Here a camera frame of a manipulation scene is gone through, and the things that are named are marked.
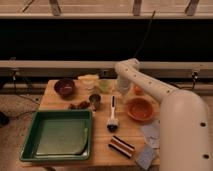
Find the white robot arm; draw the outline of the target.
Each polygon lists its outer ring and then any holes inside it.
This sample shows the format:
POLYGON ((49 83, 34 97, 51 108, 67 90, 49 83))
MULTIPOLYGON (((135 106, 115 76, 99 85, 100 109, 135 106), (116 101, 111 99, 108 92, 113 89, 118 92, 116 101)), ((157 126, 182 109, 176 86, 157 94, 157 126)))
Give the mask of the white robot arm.
POLYGON ((135 58, 116 63, 116 88, 126 94, 134 83, 160 103, 159 171, 213 171, 206 102, 192 91, 141 73, 139 68, 135 58))

